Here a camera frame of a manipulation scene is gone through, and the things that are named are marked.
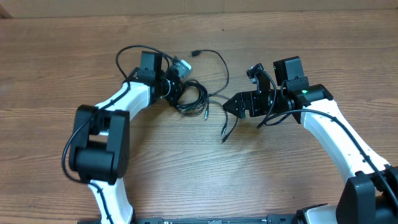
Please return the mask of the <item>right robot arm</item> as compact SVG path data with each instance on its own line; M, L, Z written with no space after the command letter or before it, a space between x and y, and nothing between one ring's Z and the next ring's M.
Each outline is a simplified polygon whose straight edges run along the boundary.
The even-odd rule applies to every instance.
M275 61L273 67L274 79L260 63L247 70L256 90L235 94L223 109L238 119L263 116L259 126L293 116L324 148L345 187L336 205L268 215L265 223L397 223L397 168L365 143L323 85L309 84L300 57Z

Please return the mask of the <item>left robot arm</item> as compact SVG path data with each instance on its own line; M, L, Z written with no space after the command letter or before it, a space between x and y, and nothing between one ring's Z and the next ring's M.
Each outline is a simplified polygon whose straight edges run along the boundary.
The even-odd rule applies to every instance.
M133 223L133 206L124 185L130 153L130 122L159 98L176 104L192 66L178 57L143 51L141 64L125 75L121 89L97 105L81 105L63 156L63 171L72 170L92 191L101 212L98 223Z

